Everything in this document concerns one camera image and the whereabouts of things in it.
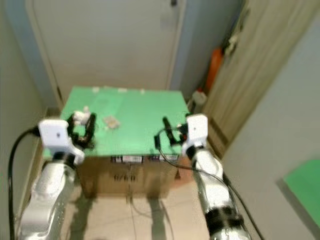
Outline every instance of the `door frame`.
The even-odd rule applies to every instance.
[[[170,59],[169,70],[168,70],[167,78],[165,81],[165,89],[166,90],[168,90],[170,88],[174,69],[175,69],[175,63],[176,63],[176,59],[177,59],[180,37],[181,37],[182,27],[183,27],[184,19],[185,19],[187,1],[188,0],[180,0],[178,6],[176,6],[176,7],[180,8],[180,12],[179,12],[179,18],[178,18],[174,43],[173,43],[173,47],[172,47],[172,55],[171,55],[171,59]],[[55,75],[55,71],[52,66],[52,63],[51,63],[51,60],[50,60],[50,57],[49,57],[49,54],[47,51],[47,47],[46,47],[41,29],[40,29],[40,26],[38,24],[38,20],[37,20],[35,8],[34,8],[34,0],[25,0],[25,9],[26,9],[27,15],[29,17],[30,25],[33,30],[34,37],[35,37],[35,40],[36,40],[38,48],[39,48],[42,61],[44,63],[45,69],[48,73],[48,77],[50,80],[52,91],[53,91],[54,96],[56,98],[56,101],[58,103],[58,108],[60,110],[62,110],[65,102],[63,102],[63,98],[62,98],[60,90],[59,90],[59,85],[58,85],[58,81],[57,81],[57,78]]]

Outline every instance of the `green surface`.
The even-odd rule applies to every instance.
[[[284,178],[314,222],[320,227],[320,160],[310,160]]]
[[[154,147],[154,135],[164,127],[162,118],[167,116],[172,126],[186,122],[186,103],[179,91],[151,91],[103,88],[93,92],[92,87],[74,87],[61,113],[67,119],[74,111],[89,106],[96,113],[94,150],[85,150],[86,156],[152,155],[159,154]],[[103,118],[114,116],[119,122],[117,129],[107,129]],[[75,129],[84,133],[83,127]],[[161,135],[165,154],[180,154],[181,147],[171,148],[166,134]]]

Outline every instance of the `cardboard box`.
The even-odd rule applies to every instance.
[[[164,116],[172,126],[185,123],[188,109],[181,92],[74,87],[60,117],[67,119],[84,106],[96,113],[95,148],[84,151],[85,161],[77,167],[84,194],[166,196],[177,169],[161,160],[154,135],[164,128]],[[106,127],[109,116],[119,121],[118,128]],[[75,130],[84,133],[81,127]],[[164,154],[178,162],[181,147],[170,147],[165,133],[161,145]]]

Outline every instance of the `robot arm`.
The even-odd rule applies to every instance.
[[[239,214],[228,186],[224,183],[221,163],[206,149],[208,118],[203,114],[191,115],[186,124],[176,129],[182,134],[181,141],[173,139],[172,129],[167,119],[163,119],[170,145],[182,144],[182,155],[188,156],[194,170],[198,187],[198,197],[211,240],[251,240]],[[160,139],[156,135],[155,147],[160,149]]]
[[[53,155],[32,186],[31,198],[19,226],[19,239],[59,239],[65,204],[74,187],[76,166],[84,161],[83,149],[90,147],[96,115],[91,114],[85,135],[73,133],[73,115],[67,120],[45,119],[38,125],[43,146]]]

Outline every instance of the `green table top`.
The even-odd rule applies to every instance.
[[[284,178],[289,189],[320,227],[320,160],[310,160]]]
[[[166,116],[172,126],[186,122],[188,109],[179,91],[153,91],[101,87],[74,87],[61,113],[67,119],[74,111],[88,106],[96,113],[95,148],[85,150],[86,156],[158,155],[154,135],[164,127]],[[114,116],[120,126],[106,129],[104,118]],[[84,127],[75,130],[83,134]],[[180,154],[181,147],[170,147],[165,133],[161,135],[161,147],[165,154]]]

